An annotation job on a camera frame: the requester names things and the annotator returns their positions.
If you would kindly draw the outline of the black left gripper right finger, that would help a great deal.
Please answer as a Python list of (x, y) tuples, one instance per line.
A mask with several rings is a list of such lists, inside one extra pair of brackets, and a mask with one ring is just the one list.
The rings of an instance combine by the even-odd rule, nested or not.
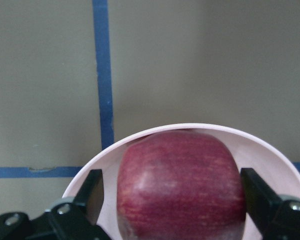
[(263, 240), (300, 240), (300, 199), (277, 194), (253, 168), (242, 168), (246, 212)]

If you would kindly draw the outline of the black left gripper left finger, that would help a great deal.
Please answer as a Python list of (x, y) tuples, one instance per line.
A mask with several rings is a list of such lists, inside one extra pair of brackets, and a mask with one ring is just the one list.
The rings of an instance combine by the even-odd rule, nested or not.
[(104, 202), (103, 172), (91, 170), (74, 197), (66, 197), (30, 219), (24, 212), (0, 215), (0, 240), (108, 240), (97, 225)]

